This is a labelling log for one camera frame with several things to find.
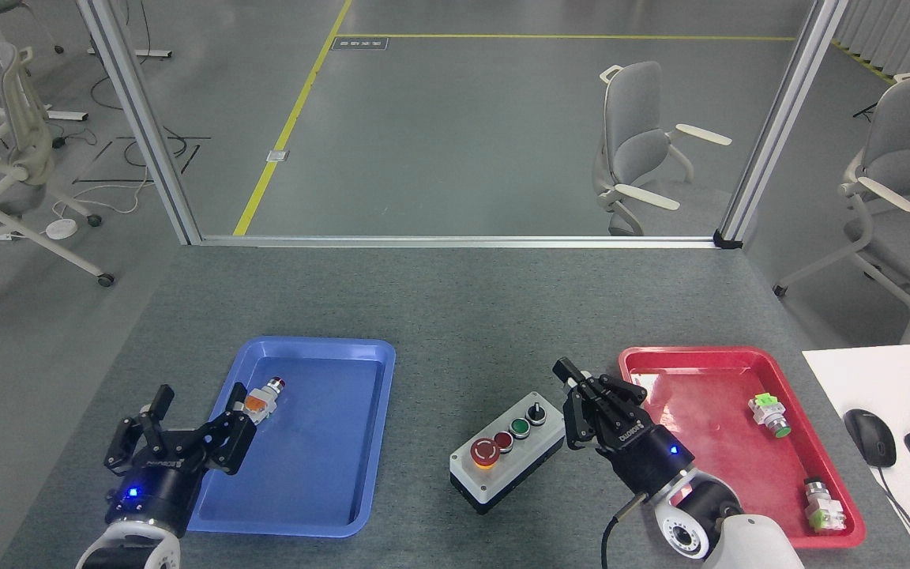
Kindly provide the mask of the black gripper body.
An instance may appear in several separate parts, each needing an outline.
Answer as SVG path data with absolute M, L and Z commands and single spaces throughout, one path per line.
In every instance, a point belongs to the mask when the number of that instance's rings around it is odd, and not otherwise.
M 181 539 L 186 533 L 203 477 L 203 457 L 155 458 L 138 453 L 109 498 L 105 522 L 147 522 Z
M 600 456 L 632 493 L 648 498 L 672 484 L 683 469 L 692 468 L 694 454 L 665 426 L 655 424 L 627 447 L 601 447 Z

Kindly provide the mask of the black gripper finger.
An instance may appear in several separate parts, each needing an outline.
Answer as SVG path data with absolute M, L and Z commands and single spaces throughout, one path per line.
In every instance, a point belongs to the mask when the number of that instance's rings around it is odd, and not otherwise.
M 118 422 L 106 451 L 104 465 L 113 474 L 124 474 L 131 468 L 134 451 L 138 440 L 144 435 L 147 439 L 145 450 L 154 458 L 162 458 L 166 453 L 166 444 L 162 435 L 161 421 L 165 418 L 175 396 L 169 385 L 161 385 L 154 400 L 145 406 L 137 415 L 124 417 Z
M 257 432 L 255 422 L 243 411 L 245 399 L 245 386 L 235 384 L 224 411 L 191 432 L 190 449 L 202 449 L 206 469 L 220 469 L 232 476 L 241 468 Z
M 610 375 L 592 377 L 581 370 L 567 357 L 561 357 L 553 364 L 553 374 L 568 386 L 609 386 L 619 398 L 619 432 L 640 432 L 649 428 L 649 415 L 641 404 L 647 396 L 646 389 L 629 384 Z
M 619 398 L 609 386 L 568 386 L 564 419 L 570 449 L 596 439 L 598 451 L 619 450 Z

